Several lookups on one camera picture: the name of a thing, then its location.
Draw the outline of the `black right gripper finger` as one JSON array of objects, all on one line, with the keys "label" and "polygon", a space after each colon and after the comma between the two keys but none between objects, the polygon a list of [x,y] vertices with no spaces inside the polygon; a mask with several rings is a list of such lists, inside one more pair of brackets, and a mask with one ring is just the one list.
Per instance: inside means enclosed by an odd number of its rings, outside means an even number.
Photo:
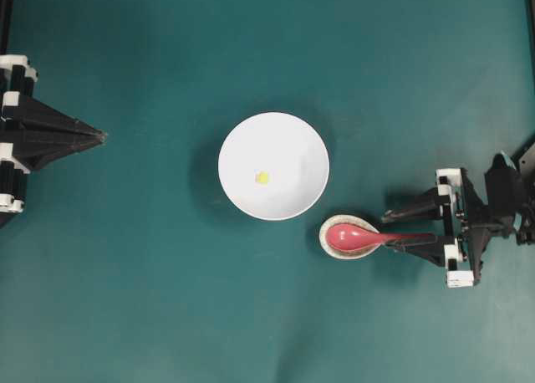
[{"label": "black right gripper finger", "polygon": [[412,197],[400,207],[391,207],[381,216],[382,223],[415,222],[420,220],[451,220],[454,190],[448,184],[438,184]]},{"label": "black right gripper finger", "polygon": [[445,267],[446,245],[456,245],[453,237],[435,234],[400,234],[384,243],[387,248],[423,258],[438,267]]}]

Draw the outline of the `right gripper black-white body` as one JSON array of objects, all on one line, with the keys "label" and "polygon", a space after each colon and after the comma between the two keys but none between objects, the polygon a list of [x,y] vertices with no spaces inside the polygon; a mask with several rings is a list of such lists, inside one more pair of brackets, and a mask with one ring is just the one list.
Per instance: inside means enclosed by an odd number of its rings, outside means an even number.
[{"label": "right gripper black-white body", "polygon": [[487,206],[464,168],[436,170],[436,187],[444,222],[443,252],[446,286],[474,287],[482,278],[482,254],[487,247]]}]

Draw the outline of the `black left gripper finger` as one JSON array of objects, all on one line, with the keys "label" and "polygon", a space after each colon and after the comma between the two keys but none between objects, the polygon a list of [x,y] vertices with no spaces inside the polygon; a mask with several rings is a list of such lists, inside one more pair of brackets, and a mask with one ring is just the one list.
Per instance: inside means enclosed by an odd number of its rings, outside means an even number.
[{"label": "black left gripper finger", "polygon": [[82,120],[67,116],[35,98],[17,91],[8,91],[3,94],[1,124],[1,134],[9,131],[105,134]]},{"label": "black left gripper finger", "polygon": [[1,142],[13,145],[12,157],[30,171],[39,171],[49,163],[105,142],[106,134],[84,135],[50,131],[9,131]]}]

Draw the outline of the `left gripper black-white body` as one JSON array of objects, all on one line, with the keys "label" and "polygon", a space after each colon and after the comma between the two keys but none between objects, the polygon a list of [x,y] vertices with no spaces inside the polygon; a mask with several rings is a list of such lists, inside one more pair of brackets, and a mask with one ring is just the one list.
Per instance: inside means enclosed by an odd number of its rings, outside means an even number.
[{"label": "left gripper black-white body", "polygon": [[24,119],[38,74],[23,55],[1,57],[1,226],[26,206],[28,175],[36,167],[35,132]]}]

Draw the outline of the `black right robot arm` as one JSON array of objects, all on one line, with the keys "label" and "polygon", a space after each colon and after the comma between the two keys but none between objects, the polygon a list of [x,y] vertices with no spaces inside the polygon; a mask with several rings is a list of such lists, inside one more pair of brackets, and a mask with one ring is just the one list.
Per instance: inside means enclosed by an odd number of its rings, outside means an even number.
[{"label": "black right robot arm", "polygon": [[484,178],[485,201],[466,169],[438,169],[433,188],[381,218],[383,223],[442,221],[444,233],[435,241],[419,239],[398,247],[443,267],[449,288],[480,283],[482,254],[493,237],[513,235],[518,245],[534,244],[534,147],[516,160],[503,152],[496,154]]}]

